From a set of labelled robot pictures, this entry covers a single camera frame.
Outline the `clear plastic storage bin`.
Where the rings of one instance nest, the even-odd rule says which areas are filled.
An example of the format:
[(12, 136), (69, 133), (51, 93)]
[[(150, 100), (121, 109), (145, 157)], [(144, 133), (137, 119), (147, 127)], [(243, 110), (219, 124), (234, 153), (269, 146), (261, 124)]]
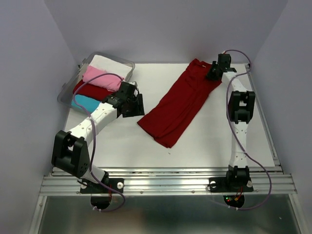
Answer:
[[(80, 80), (82, 80), (82, 75), (85, 73), (85, 71), (86, 71), (87, 67), (89, 66), (91, 60), (93, 59), (94, 55), (104, 56), (104, 57), (107, 57), (107, 58), (112, 59), (114, 61), (124, 63), (126, 65), (132, 65), (133, 71), (136, 67), (134, 62), (129, 61), (127, 59), (119, 58), (119, 57), (109, 55), (109, 54), (106, 54), (103, 52), (93, 52), (89, 57), (85, 58), (82, 61), (82, 63), (78, 66), (78, 70), (75, 72), (75, 74), (70, 78), (70, 80), (67, 83), (65, 83), (62, 86), (62, 90), (57, 97), (57, 100), (60, 104), (63, 104), (64, 106), (66, 106), (68, 108), (73, 108), (75, 110), (82, 112), (82, 110), (80, 110), (79, 108), (72, 106), (72, 99), (73, 99), (72, 91), (73, 91), (74, 87), (77, 85), (77, 83)], [(129, 80), (131, 79), (131, 77), (133, 75), (133, 71), (130, 72), (130, 74), (127, 76), (127, 78), (125, 78), (125, 82), (129, 82)]]

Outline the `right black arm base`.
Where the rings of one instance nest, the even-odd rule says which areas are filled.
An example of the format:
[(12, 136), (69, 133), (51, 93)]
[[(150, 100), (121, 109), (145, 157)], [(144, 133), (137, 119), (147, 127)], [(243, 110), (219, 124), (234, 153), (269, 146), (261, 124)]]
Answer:
[(225, 176), (209, 178), (207, 185), (212, 193), (253, 192), (253, 183), (248, 166), (229, 166)]

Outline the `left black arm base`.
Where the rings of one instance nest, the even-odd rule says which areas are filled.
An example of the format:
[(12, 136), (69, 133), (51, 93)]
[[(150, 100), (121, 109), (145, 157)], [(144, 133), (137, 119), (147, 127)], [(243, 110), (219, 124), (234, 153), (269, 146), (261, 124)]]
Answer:
[(123, 178), (110, 178), (107, 184), (110, 189), (86, 179), (78, 179), (77, 182), (80, 184), (81, 194), (116, 194), (117, 191), (123, 193), (124, 188)]

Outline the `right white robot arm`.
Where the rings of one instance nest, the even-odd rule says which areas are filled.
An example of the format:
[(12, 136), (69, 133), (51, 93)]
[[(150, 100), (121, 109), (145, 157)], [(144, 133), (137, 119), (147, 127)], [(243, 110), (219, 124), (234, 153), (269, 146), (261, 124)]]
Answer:
[(232, 132), (231, 157), (225, 176), (211, 177), (208, 189), (212, 193), (252, 192), (253, 185), (246, 156), (247, 129), (254, 115), (255, 92), (238, 79), (241, 74), (231, 66), (231, 55), (218, 54), (217, 61), (206, 75), (208, 80), (227, 86), (226, 117)]

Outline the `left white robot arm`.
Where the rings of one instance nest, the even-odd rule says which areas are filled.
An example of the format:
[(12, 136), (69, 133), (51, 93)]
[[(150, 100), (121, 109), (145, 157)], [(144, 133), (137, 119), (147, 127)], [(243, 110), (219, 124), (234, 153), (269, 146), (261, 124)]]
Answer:
[(96, 144), (96, 136), (119, 116), (143, 116), (143, 96), (136, 82), (122, 82), (117, 92), (107, 96), (93, 112), (68, 132), (60, 130), (54, 139), (52, 165), (70, 175), (92, 182), (97, 192), (108, 188), (109, 174), (93, 164), (95, 152), (89, 152), (90, 144)]

